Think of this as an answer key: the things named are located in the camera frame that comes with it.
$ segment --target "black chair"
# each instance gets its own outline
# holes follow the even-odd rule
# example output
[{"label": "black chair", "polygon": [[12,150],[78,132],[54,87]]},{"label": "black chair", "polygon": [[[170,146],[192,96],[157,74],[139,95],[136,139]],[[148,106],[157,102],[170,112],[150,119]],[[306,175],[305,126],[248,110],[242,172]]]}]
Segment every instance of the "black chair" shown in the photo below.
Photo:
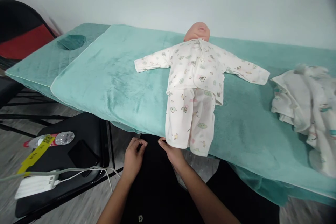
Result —
[{"label": "black chair", "polygon": [[[46,100],[45,96],[41,95],[35,91],[22,91],[24,86],[15,80],[0,76],[0,109],[2,107],[8,106],[20,106],[20,105],[34,105],[34,104],[46,104],[46,103],[57,103],[57,101]],[[9,103],[14,98],[26,98],[30,101],[28,102],[14,102]],[[44,126],[52,125],[49,122],[44,121],[43,119],[55,119],[55,120],[64,120],[69,117],[58,116],[58,115],[23,115],[23,114],[5,114],[0,113],[0,119],[28,119],[32,122],[39,123]],[[13,131],[22,135],[29,137],[36,137],[33,134],[30,134],[19,129],[7,126],[0,121],[0,129],[6,131]]]},{"label": "black chair", "polygon": [[[111,124],[109,122],[108,126],[111,143],[112,166],[115,168],[111,138]],[[67,145],[49,147],[42,157],[28,169],[29,171],[49,172],[56,169],[63,170],[76,167],[73,159],[70,158],[68,153],[81,141],[84,141],[88,148],[97,157],[98,166],[108,167],[110,157],[108,150],[107,125],[105,120],[85,112],[44,128],[39,132],[39,135],[64,131],[74,132],[74,140]],[[76,173],[77,172],[66,172],[60,174],[58,179],[67,179]],[[15,224],[26,224],[39,219],[42,215],[48,213],[54,208],[105,181],[107,176],[104,176],[104,174],[105,172],[100,170],[93,170],[86,177],[79,174],[70,180],[60,183],[50,191],[18,199],[15,215],[17,218],[25,217],[15,222]],[[110,178],[114,175],[115,172],[112,172],[108,177]]]},{"label": "black chair", "polygon": [[0,68],[10,68],[56,37],[30,6],[15,0],[0,0]]}]

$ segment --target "person's left hand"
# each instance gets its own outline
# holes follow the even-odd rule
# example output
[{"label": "person's left hand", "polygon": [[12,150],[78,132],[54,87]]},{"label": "person's left hand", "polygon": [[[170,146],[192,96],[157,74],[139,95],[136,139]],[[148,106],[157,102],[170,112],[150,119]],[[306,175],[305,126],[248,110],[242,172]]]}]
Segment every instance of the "person's left hand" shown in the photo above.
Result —
[{"label": "person's left hand", "polygon": [[[137,148],[139,144],[142,144],[142,146],[138,152]],[[133,183],[135,177],[140,171],[142,164],[142,157],[144,156],[147,144],[148,143],[143,139],[132,138],[126,149],[124,170],[122,172],[121,178],[124,178],[128,182]]]}]

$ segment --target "black phone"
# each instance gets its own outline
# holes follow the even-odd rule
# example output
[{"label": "black phone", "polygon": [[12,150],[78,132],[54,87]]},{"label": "black phone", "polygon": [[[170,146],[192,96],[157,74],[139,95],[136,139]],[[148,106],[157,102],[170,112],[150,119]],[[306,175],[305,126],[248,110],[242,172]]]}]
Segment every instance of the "black phone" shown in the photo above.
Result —
[{"label": "black phone", "polygon": [[[90,168],[91,166],[97,165],[99,160],[91,148],[87,145],[84,140],[78,141],[69,150],[68,156],[76,166],[76,168]],[[87,177],[90,174],[89,171],[84,171],[81,173],[83,177]]]}]

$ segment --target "charging cable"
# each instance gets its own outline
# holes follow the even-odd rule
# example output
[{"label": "charging cable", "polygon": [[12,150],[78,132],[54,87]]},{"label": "charging cable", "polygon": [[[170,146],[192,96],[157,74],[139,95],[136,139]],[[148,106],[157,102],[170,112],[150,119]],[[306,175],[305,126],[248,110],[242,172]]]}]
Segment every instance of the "charging cable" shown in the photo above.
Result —
[{"label": "charging cable", "polygon": [[65,172],[78,172],[77,174],[73,175],[72,177],[70,178],[67,178],[67,179],[64,179],[64,180],[56,180],[55,181],[55,185],[58,185],[64,181],[67,181],[67,180],[70,180],[74,177],[76,177],[78,174],[82,173],[82,172],[85,172],[85,171],[88,171],[88,170],[104,170],[106,172],[106,175],[107,175],[107,180],[108,180],[108,183],[110,184],[110,189],[111,189],[111,193],[113,193],[113,190],[112,190],[112,184],[111,184],[111,181],[110,181],[110,178],[109,178],[109,173],[108,173],[108,169],[111,169],[112,171],[114,171],[119,177],[120,174],[115,170],[113,169],[112,167],[100,167],[100,166],[92,166],[90,168],[68,168],[68,169],[64,169],[64,170],[60,170],[60,171],[48,171],[48,172],[44,172],[44,171],[27,171],[27,172],[24,172],[24,173],[19,173],[19,174],[15,174],[15,175],[12,175],[12,176],[9,176],[9,177],[6,177],[6,178],[0,178],[0,183],[1,182],[5,182],[5,181],[8,181],[8,180],[12,180],[12,179],[16,179],[16,178],[20,178],[20,177],[24,177],[27,175],[27,173],[29,173],[29,176],[31,175],[37,175],[37,176],[50,176],[50,175],[57,175],[57,174],[62,174],[62,173],[65,173]]}]

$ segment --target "white baby outfit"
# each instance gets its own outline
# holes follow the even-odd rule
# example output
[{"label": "white baby outfit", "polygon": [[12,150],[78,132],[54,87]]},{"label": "white baby outfit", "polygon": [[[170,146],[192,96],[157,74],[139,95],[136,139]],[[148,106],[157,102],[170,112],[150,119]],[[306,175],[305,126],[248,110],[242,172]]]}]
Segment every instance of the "white baby outfit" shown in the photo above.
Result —
[{"label": "white baby outfit", "polygon": [[135,62],[137,72],[169,68],[166,140],[207,156],[214,135],[215,105],[223,104],[224,72],[265,85],[269,72],[202,39],[190,40]]},{"label": "white baby outfit", "polygon": [[272,112],[307,135],[311,166],[336,177],[336,78],[323,67],[300,66],[272,80],[277,83]]}]

